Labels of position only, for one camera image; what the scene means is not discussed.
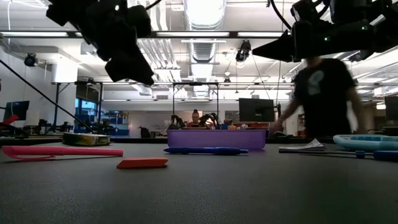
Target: computer monitor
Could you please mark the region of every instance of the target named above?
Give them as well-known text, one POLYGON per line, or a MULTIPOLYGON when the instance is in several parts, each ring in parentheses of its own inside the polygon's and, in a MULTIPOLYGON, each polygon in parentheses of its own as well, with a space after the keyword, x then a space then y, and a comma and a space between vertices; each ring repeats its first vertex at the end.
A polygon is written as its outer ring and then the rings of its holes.
POLYGON ((398 96, 386 96, 386 120, 398 121, 398 96))
POLYGON ((274 122, 274 100, 239 99, 239 121, 274 122))
POLYGON ((4 120, 9 119, 12 115, 17 115, 17 121, 26 120, 26 112, 29 108, 29 101, 8 102, 6 111, 4 112, 4 120))

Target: white paper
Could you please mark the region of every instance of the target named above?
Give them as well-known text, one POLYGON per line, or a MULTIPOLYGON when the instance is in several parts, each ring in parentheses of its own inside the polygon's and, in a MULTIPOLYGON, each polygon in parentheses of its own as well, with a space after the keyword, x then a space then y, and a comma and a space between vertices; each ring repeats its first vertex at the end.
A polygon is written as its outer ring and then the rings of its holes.
POLYGON ((279 152, 289 152, 289 151, 324 151, 326 147, 322 145, 317 139, 308 143, 305 146, 297 147, 279 147, 279 152))

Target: blue plastic tray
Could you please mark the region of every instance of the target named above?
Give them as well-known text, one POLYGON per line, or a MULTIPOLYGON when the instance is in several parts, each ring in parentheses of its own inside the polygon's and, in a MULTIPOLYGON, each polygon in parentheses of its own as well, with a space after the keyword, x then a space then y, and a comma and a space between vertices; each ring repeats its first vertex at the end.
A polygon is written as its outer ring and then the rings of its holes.
POLYGON ((337 135, 334 142, 350 151, 398 151, 398 137, 377 134, 337 135))

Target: purple plastic bin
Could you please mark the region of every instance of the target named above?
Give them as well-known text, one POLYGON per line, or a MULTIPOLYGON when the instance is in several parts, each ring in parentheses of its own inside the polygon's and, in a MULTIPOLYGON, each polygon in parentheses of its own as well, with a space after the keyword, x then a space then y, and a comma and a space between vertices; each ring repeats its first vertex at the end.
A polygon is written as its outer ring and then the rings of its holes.
POLYGON ((169 147, 236 147, 250 151, 266 146, 265 130, 167 130, 169 147))

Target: pink marker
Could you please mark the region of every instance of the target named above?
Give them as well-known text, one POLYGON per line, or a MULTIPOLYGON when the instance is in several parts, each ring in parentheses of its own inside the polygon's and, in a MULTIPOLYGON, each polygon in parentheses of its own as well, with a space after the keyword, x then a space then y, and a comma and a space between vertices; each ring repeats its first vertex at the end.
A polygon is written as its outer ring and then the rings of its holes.
POLYGON ((123 156, 123 150, 118 149, 98 149, 82 147, 63 147, 63 146, 3 146, 2 151, 5 155, 23 161, 39 161, 55 158, 55 156, 78 155, 78 156, 123 156), (23 158, 25 156, 45 156, 37 158, 23 158))

